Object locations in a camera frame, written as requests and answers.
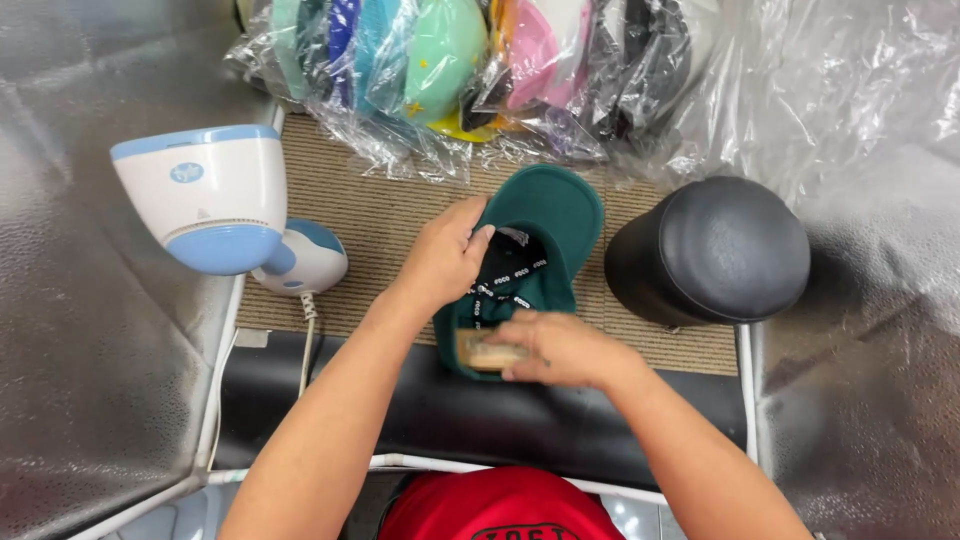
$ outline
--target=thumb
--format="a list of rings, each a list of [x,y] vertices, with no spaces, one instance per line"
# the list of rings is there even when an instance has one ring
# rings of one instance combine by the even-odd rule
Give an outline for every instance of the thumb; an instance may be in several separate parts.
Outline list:
[[[493,237],[494,231],[496,231],[496,227],[493,225],[484,225],[470,237],[464,256],[467,257],[467,260],[476,264],[477,268],[483,263],[483,256],[487,254],[487,248],[490,246],[490,239]]]
[[[548,369],[548,364],[542,358],[529,357],[505,367],[500,377],[517,382],[547,382]]]

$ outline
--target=person's left hand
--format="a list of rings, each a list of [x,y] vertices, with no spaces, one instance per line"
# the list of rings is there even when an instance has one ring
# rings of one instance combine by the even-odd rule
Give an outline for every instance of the person's left hand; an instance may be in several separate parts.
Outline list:
[[[433,315],[460,300],[480,273],[494,226],[473,232],[487,207],[487,197],[470,197],[455,203],[428,221],[400,268],[392,288],[408,302],[415,302]]]

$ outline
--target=mint green cap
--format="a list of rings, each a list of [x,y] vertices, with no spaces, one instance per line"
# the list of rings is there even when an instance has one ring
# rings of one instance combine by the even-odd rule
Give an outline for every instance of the mint green cap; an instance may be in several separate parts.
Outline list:
[[[547,164],[516,171],[487,203],[474,230],[494,225],[529,234],[544,248],[546,265],[526,277],[491,284],[492,293],[516,295],[537,311],[576,312],[572,281],[600,237],[603,218],[600,197],[576,174]],[[484,327],[496,326],[510,320],[515,307],[491,297],[481,301],[475,312],[476,301],[476,297],[467,295],[434,315],[440,359],[454,372],[471,379],[500,380],[498,374],[478,373],[460,363],[456,331],[474,328],[478,314]]]
[[[476,0],[423,0],[408,48],[403,113],[418,124],[446,118],[487,52],[487,23]]]

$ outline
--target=person's right hand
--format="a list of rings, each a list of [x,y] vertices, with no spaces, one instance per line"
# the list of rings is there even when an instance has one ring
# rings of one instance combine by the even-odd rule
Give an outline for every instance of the person's right hand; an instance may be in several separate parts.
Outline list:
[[[567,313],[519,309],[488,341],[518,345],[530,352],[529,358],[503,370],[503,380],[606,391],[625,373],[646,369],[637,351]]]

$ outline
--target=green baseball cap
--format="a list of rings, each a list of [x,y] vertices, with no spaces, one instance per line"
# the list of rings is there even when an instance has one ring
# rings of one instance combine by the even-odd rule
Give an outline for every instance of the green baseball cap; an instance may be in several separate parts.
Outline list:
[[[487,53],[487,23],[476,0],[423,2],[407,51],[403,113],[417,124],[443,120],[457,110]]]
[[[493,328],[519,307],[577,310],[572,281],[603,228],[603,203],[584,179],[555,165],[517,171],[490,199],[475,231],[497,228],[468,294],[433,317],[441,362],[475,380],[500,380],[461,364],[456,331]]]

